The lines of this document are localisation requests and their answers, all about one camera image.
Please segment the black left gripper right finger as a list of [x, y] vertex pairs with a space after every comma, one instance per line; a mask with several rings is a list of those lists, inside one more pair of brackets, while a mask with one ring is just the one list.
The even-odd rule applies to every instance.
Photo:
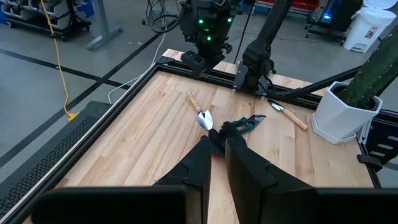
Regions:
[[226, 140], [229, 186], [240, 224], [313, 224], [315, 191], [237, 139]]

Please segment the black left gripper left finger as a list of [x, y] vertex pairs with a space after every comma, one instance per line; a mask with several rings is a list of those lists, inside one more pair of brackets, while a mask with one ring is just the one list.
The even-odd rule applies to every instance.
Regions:
[[202, 136], [194, 147], [162, 176], [155, 185], [183, 187], [183, 194], [171, 196], [156, 212], [160, 224], [207, 224], [210, 200], [212, 143]]

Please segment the wide silver trowel wooden handle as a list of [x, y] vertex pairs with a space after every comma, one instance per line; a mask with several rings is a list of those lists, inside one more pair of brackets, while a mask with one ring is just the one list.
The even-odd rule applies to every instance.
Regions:
[[213, 128], [213, 118], [212, 118], [212, 115], [210, 114], [210, 112], [208, 110], [204, 111], [201, 108], [199, 102], [197, 101], [197, 99], [195, 98], [195, 96], [193, 95], [193, 93], [190, 90], [187, 91], [187, 96], [197, 112], [196, 121], [198, 122], [198, 124], [203, 129], [205, 129], [207, 131], [212, 129]]

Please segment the green pruning shears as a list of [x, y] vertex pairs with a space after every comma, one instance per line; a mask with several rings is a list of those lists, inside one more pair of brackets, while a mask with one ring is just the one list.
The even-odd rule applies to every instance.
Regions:
[[237, 121], [233, 121], [231, 124], [238, 129], [238, 133], [245, 134], [252, 131], [265, 118], [266, 115], [254, 114], [249, 118], [242, 117]]

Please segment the narrow dark trowel wooden handle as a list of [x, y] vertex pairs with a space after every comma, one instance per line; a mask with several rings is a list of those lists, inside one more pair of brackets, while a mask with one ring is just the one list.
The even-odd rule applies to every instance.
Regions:
[[288, 109], [280, 105], [278, 102], [270, 99], [268, 99], [267, 101], [275, 110], [283, 113], [286, 117], [288, 117], [291, 121], [293, 121], [302, 130], [306, 131], [308, 129], [308, 126], [303, 121], [301, 121], [298, 117], [296, 117], [293, 113], [291, 113]]

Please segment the white hexagonal plant pot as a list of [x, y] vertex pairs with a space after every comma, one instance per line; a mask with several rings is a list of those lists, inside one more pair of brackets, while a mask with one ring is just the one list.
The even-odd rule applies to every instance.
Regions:
[[347, 105], [337, 97], [347, 84], [333, 82], [312, 114], [312, 130], [332, 144], [349, 142], [356, 133], [381, 110], [383, 101], [375, 96], [369, 110]]

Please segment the grey desk leg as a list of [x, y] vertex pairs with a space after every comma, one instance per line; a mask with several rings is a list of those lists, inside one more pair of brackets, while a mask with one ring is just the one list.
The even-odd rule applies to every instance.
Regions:
[[99, 36], [87, 44], [86, 49], [89, 51], [96, 50], [106, 45], [110, 40], [123, 32], [122, 26], [110, 28], [104, 6], [104, 0], [93, 0], [93, 8], [95, 12], [95, 19], [98, 22]]

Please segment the red storage bin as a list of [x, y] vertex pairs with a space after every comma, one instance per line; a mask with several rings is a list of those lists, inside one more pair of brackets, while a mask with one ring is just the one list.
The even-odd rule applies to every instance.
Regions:
[[[272, 8], [275, 0], [256, 0], [255, 6]], [[289, 12], [297, 14], [311, 14], [320, 5], [320, 0], [293, 0]]]

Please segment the black perforated computer tower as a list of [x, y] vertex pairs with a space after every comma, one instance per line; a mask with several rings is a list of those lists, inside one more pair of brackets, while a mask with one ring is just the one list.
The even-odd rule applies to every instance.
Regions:
[[91, 101], [77, 118], [66, 124], [17, 169], [0, 175], [0, 219], [70, 150], [110, 108]]

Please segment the green cactus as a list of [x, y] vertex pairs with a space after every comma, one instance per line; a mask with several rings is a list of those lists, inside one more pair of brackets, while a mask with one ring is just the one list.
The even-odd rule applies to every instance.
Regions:
[[374, 97], [398, 76], [398, 25], [383, 38], [355, 77], [337, 94], [348, 106], [373, 110]]

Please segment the black equipment cart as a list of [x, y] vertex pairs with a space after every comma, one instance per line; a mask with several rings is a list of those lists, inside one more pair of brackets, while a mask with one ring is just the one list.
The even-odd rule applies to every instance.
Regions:
[[77, 6], [84, 0], [0, 0], [0, 13], [11, 27], [23, 27], [65, 41], [91, 22]]

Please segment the white pedal trash bin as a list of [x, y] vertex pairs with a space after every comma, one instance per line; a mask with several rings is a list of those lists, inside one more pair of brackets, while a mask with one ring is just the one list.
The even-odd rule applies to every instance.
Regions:
[[366, 53], [397, 15], [390, 11], [398, 0], [360, 0], [363, 4], [351, 18], [343, 48]]

